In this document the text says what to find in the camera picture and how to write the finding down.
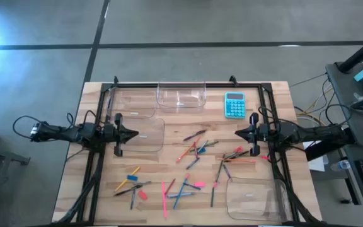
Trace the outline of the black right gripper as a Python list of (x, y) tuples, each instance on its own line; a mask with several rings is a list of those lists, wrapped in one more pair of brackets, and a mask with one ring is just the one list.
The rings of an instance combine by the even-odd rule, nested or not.
[(257, 113), (252, 113), (250, 115), (250, 125), (235, 131), (237, 136), (253, 144), (250, 149), (250, 156), (258, 156), (260, 154), (258, 141), (267, 141), (272, 135), (272, 131), (268, 128), (268, 124), (257, 125), (258, 118), (259, 115)]

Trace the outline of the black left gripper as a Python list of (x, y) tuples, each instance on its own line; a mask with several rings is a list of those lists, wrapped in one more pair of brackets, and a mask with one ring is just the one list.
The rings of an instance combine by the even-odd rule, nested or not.
[(127, 143), (134, 137), (138, 135), (138, 131), (128, 129), (122, 125), (122, 114), (116, 113), (114, 115), (114, 123), (111, 123), (111, 117), (107, 115), (105, 117), (105, 123), (103, 128), (103, 137), (107, 143), (115, 142), (114, 155), (121, 157), (123, 156), (123, 151), (121, 149), (121, 137), (120, 137), (120, 127), (122, 126), (122, 143)]

